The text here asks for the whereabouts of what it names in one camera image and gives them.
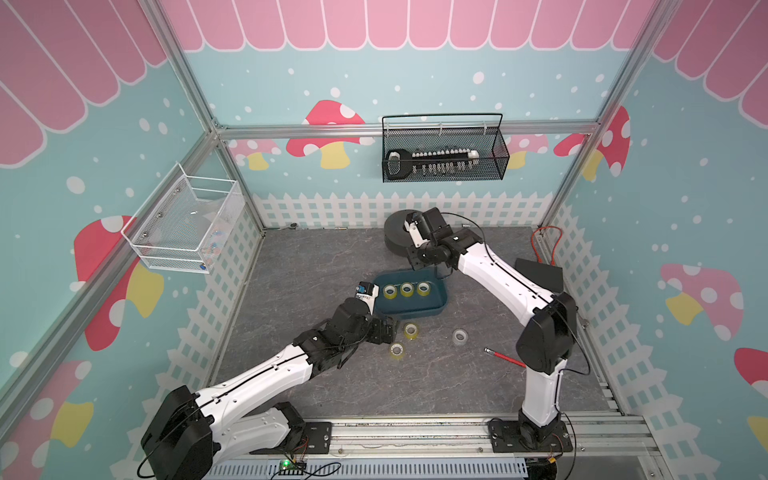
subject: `white dots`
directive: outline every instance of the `white dots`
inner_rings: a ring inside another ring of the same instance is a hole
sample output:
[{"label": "white dots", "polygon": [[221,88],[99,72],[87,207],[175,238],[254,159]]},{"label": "white dots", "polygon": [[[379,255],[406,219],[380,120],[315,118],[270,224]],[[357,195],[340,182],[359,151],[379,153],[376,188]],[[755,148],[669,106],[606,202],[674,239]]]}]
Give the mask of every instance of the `white dots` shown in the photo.
[{"label": "white dots", "polygon": [[91,367],[91,362],[87,360],[85,362],[80,362],[80,365],[74,369],[74,377],[78,380],[84,379],[88,376],[88,373],[91,372]]},{"label": "white dots", "polygon": [[79,195],[85,192],[85,182],[80,177],[69,177],[67,179],[67,188],[73,194]]},{"label": "white dots", "polygon": [[0,447],[0,470],[5,470],[18,456],[18,443],[6,442]]},{"label": "white dots", "polygon": [[31,416],[33,420],[42,420],[52,411],[53,399],[39,399],[37,402],[35,402],[32,408],[29,409],[29,416]]},{"label": "white dots", "polygon": [[8,363],[11,364],[11,366],[15,369],[22,366],[22,363],[27,359],[27,353],[26,352],[16,352],[13,355],[11,355],[10,360]]},{"label": "white dots", "polygon": [[704,287],[700,295],[701,299],[707,303],[715,303],[717,301],[717,292],[714,288]]}]

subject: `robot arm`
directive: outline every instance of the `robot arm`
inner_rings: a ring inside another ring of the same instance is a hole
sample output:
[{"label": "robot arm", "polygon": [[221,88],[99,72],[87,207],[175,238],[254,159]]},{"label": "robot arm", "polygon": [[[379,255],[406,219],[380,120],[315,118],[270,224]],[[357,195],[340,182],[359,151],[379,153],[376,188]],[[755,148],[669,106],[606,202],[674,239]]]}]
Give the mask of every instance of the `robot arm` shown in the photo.
[{"label": "robot arm", "polygon": [[525,328],[517,351],[525,362],[525,400],[520,411],[521,434],[535,449],[560,422],[559,377],[576,339],[575,301],[531,282],[493,254],[468,228],[458,232],[445,223],[437,208],[406,217],[413,246],[408,258],[414,269],[445,262],[483,285]]},{"label": "robot arm", "polygon": [[169,393],[141,439],[158,480],[197,480],[211,466],[253,450],[295,448],[304,421],[289,403],[244,416],[284,390],[340,369],[362,342],[393,342],[394,322],[373,315],[378,295],[377,285],[361,282],[330,319],[266,362],[194,394],[186,386]]}]

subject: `yellow mushroom stem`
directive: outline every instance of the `yellow mushroom stem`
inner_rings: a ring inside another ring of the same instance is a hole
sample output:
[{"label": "yellow mushroom stem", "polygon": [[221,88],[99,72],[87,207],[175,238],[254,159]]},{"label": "yellow mushroom stem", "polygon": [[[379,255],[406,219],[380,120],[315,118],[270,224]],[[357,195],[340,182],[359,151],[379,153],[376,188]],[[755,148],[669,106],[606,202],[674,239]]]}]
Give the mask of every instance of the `yellow mushroom stem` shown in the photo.
[{"label": "yellow mushroom stem", "polygon": [[320,159],[320,166],[326,170],[337,170],[349,166],[349,156],[344,151],[344,142],[335,141],[320,148],[323,157]]},{"label": "yellow mushroom stem", "polygon": [[248,155],[248,168],[251,170],[266,170],[270,165],[264,160],[262,154]]}]

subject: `tape roll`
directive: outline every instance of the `tape roll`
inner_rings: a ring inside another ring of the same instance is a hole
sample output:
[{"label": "tape roll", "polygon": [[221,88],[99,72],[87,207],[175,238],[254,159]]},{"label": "tape roll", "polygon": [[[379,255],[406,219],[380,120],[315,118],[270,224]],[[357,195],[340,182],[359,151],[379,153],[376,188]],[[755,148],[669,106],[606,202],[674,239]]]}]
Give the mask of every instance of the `tape roll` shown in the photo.
[{"label": "tape roll", "polygon": [[389,355],[393,359],[400,360],[406,354],[406,349],[402,347],[402,343],[393,343],[389,346]]},{"label": "tape roll", "polygon": [[419,327],[415,323],[407,323],[402,331],[408,340],[415,340],[419,336]]},{"label": "tape roll", "polygon": [[386,299],[391,300],[397,296],[397,287],[394,285],[384,286],[382,290],[384,290],[384,298]]},{"label": "tape roll", "polygon": [[419,285],[416,286],[416,291],[419,292],[419,295],[421,296],[429,295],[431,289],[432,287],[429,285],[429,282],[419,282]]},{"label": "tape roll", "polygon": [[462,346],[467,343],[467,332],[462,329],[456,329],[453,331],[453,344],[456,346]]},{"label": "tape roll", "polygon": [[415,290],[415,288],[413,288],[413,283],[405,282],[404,284],[402,284],[400,286],[400,293],[403,296],[411,296],[411,295],[413,295],[413,290]]}]

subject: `blue tray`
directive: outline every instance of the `blue tray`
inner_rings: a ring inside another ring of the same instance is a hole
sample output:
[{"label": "blue tray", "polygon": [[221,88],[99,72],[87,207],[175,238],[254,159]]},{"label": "blue tray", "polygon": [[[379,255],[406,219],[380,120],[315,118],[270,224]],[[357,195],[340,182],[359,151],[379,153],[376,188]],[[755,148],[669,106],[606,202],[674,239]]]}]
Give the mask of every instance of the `blue tray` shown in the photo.
[{"label": "blue tray", "polygon": [[[395,272],[381,273],[373,282],[379,286],[379,297],[376,298],[377,313],[391,316],[398,320],[410,320],[424,316],[439,315],[448,303],[448,290],[445,281],[437,277],[436,268],[423,270],[397,270]],[[414,288],[419,282],[429,282],[432,289],[429,295],[421,296],[414,292],[411,296],[403,296],[399,287],[401,283],[413,283]],[[384,286],[394,285],[398,287],[397,296],[391,300],[384,297]]]}]

